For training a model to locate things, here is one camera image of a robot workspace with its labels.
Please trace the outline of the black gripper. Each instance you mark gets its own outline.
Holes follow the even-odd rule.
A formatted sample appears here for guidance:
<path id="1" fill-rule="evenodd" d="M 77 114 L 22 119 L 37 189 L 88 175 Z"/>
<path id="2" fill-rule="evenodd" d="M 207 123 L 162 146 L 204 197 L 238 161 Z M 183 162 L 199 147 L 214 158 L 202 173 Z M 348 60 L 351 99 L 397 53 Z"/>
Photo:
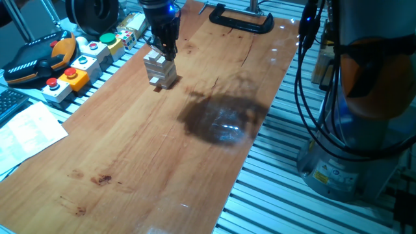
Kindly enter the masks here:
<path id="1" fill-rule="evenodd" d="M 152 31 L 152 46 L 166 59 L 176 57 L 179 18 L 173 0 L 138 0 Z"/>

